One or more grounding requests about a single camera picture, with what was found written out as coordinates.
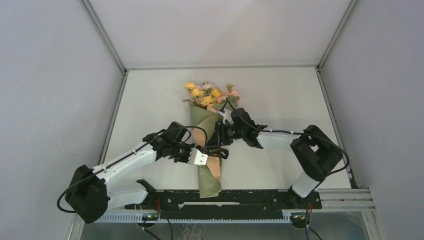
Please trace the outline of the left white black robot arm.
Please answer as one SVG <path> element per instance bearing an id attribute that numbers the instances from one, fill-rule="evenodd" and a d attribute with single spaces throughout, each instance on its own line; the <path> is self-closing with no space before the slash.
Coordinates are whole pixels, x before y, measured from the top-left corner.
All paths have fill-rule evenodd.
<path id="1" fill-rule="evenodd" d="M 185 143 L 181 138 L 189 126 L 172 122 L 167 129 L 146 135 L 133 149 L 109 162 L 78 167 L 69 187 L 58 197 L 57 208 L 64 213 L 76 213 L 87 223 L 93 223 L 111 209 L 140 204 L 149 209 L 157 196 L 141 183 L 124 184 L 124 179 L 161 158 L 175 162 L 204 165 L 204 147 Z"/>

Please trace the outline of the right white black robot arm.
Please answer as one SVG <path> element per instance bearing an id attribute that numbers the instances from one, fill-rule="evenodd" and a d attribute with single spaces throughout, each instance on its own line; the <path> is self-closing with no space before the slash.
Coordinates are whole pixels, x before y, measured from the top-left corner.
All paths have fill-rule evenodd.
<path id="1" fill-rule="evenodd" d="M 212 142 L 216 146 L 229 146 L 242 139 L 249 147 L 257 149 L 292 150 L 303 171 L 289 188 L 289 203 L 302 208 L 309 195 L 330 175 L 345 170 L 336 165 L 347 158 L 346 152 L 332 142 L 316 125 L 309 125 L 302 132 L 272 130 L 267 125 L 255 124 L 243 109 L 218 111 L 223 117 L 215 124 Z"/>

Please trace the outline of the yellow flower stem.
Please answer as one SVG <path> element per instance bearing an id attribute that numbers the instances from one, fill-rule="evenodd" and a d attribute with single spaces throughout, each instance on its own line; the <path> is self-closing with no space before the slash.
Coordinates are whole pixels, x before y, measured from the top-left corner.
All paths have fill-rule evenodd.
<path id="1" fill-rule="evenodd" d="M 194 82 L 186 82 L 184 89 L 188 93 L 188 99 L 182 100 L 190 106 L 198 107 L 205 110 L 211 110 L 214 106 L 218 105 L 218 98 L 221 96 L 219 88 L 203 90 L 202 86 Z"/>

